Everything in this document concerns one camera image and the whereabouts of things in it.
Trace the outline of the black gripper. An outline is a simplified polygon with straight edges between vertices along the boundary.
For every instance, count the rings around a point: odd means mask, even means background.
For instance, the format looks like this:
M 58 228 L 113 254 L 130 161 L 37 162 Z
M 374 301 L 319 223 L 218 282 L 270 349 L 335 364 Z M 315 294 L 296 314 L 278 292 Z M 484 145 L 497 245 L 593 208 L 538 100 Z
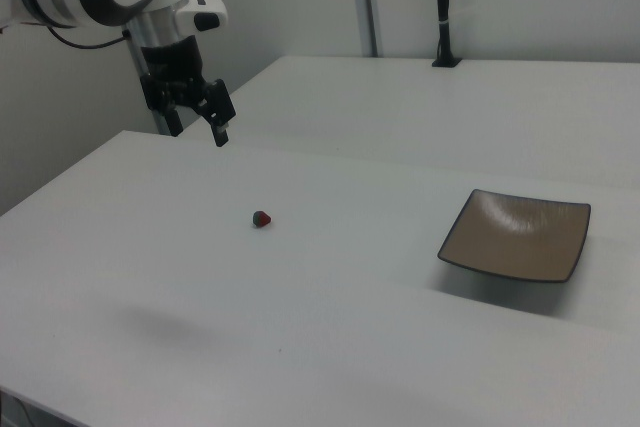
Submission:
M 176 104 L 199 106 L 199 115 L 209 124 L 217 147 L 228 141 L 228 125 L 236 116 L 222 79 L 209 83 L 202 75 L 203 61 L 195 36 L 163 47 L 142 47 L 148 73 L 140 77 L 147 108 L 165 121 L 171 136 L 183 132 Z

